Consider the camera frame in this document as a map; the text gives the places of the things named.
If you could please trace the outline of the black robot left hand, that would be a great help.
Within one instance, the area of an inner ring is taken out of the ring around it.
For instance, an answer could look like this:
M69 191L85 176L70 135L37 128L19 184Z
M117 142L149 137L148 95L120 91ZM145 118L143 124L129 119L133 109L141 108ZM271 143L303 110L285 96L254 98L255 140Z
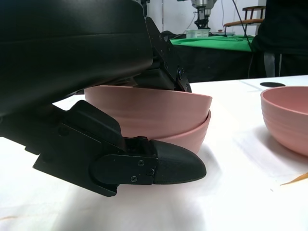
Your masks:
M146 137L86 101L80 90L135 83L190 92L170 40L135 0L3 0L0 3L0 134L38 156L34 168L112 197L121 184L202 179L193 152Z

